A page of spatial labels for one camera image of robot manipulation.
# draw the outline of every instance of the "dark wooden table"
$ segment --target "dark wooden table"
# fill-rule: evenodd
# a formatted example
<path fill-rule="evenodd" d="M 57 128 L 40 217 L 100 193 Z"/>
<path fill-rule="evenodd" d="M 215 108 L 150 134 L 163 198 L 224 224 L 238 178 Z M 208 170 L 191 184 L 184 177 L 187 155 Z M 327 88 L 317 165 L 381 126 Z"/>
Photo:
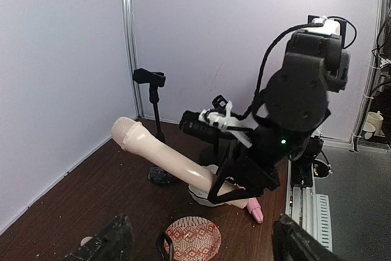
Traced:
<path fill-rule="evenodd" d="M 154 130 L 153 122 L 143 123 Z M 165 123 L 163 130 L 167 143 L 192 160 L 207 146 L 184 135 L 176 125 Z M 286 163 L 279 166 L 282 186 L 260 198 L 265 215 L 261 225 L 246 209 L 200 206 L 184 183 L 170 187 L 151 184 L 147 179 L 150 166 L 109 141 L 0 236 L 0 260 L 60 260 L 76 249 L 82 238 L 97 233 L 120 213 L 132 220 L 136 259 L 140 261 L 162 260 L 155 241 L 163 229 L 184 216 L 202 216 L 219 226 L 222 244 L 214 261 L 273 260 L 272 224 L 285 209 Z"/>

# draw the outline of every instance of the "microphone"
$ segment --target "microphone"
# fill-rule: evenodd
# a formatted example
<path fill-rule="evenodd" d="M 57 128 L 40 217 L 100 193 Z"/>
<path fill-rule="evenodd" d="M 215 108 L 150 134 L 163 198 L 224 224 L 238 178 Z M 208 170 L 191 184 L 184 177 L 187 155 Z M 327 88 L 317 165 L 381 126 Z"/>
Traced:
<path fill-rule="evenodd" d="M 208 169 L 191 161 L 179 152 L 157 140 L 141 122 L 135 122 L 127 117 L 119 118 L 111 130 L 113 140 L 123 150 L 139 155 L 153 164 L 163 168 L 180 180 L 209 193 L 217 177 Z M 231 183 L 225 182 L 218 195 L 237 189 Z M 226 204 L 244 208 L 248 199 L 240 199 Z"/>

